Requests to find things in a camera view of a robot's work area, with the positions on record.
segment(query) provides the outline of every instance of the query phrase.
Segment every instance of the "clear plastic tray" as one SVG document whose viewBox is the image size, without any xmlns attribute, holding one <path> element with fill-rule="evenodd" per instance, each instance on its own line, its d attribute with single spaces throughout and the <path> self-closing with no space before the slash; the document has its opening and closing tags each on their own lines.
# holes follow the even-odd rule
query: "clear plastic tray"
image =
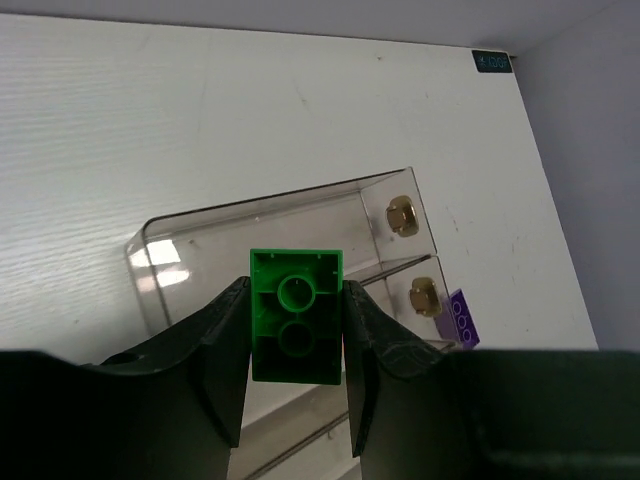
<svg viewBox="0 0 640 480">
<path fill-rule="evenodd" d="M 414 224 L 394 231 L 389 210 L 397 214 L 393 205 L 406 199 Z M 458 343 L 410 301 L 413 280 L 424 277 L 433 281 L 441 305 L 448 299 L 411 168 L 149 220 L 126 255 L 150 333 L 248 275 L 251 248 L 342 250 L 345 278 L 365 285 L 389 315 L 437 347 Z"/>
</svg>

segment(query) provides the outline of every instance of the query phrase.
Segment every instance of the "gray wall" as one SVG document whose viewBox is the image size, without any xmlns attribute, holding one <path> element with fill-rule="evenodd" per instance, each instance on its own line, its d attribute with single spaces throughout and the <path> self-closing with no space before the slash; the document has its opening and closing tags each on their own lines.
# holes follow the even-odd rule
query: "gray wall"
<svg viewBox="0 0 640 480">
<path fill-rule="evenodd" d="M 598 343 L 640 350 L 640 1 L 515 67 Z"/>
<path fill-rule="evenodd" d="M 0 12 L 500 48 L 519 54 L 614 0 L 0 0 Z"/>
</svg>

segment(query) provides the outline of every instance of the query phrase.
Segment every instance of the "white table surface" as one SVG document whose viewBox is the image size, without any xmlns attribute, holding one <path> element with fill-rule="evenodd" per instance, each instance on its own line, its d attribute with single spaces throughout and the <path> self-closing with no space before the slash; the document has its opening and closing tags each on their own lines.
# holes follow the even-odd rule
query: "white table surface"
<svg viewBox="0 0 640 480">
<path fill-rule="evenodd" d="M 595 348 L 515 76 L 468 49 L 0 16 L 0 347 L 145 339 L 148 218 L 405 166 L 482 347 Z"/>
</svg>

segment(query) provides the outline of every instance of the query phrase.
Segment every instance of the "gold metal nut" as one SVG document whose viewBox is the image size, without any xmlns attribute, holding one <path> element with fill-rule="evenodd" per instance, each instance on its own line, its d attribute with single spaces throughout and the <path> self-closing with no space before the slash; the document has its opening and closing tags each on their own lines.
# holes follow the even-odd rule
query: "gold metal nut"
<svg viewBox="0 0 640 480">
<path fill-rule="evenodd" d="M 387 207 L 387 222 L 391 230 L 401 237 L 418 233 L 418 218 L 409 197 L 401 195 L 391 200 Z"/>
<path fill-rule="evenodd" d="M 414 278 L 409 290 L 409 300 L 416 313 L 425 317 L 435 317 L 442 313 L 438 289 L 432 278 Z"/>
</svg>

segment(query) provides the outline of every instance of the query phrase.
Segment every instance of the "green lego brick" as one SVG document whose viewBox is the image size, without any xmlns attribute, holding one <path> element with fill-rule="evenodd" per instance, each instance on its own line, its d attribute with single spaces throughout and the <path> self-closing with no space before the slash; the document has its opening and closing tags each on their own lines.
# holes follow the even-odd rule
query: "green lego brick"
<svg viewBox="0 0 640 480">
<path fill-rule="evenodd" d="M 251 250 L 253 379 L 339 385 L 341 250 Z"/>
</svg>

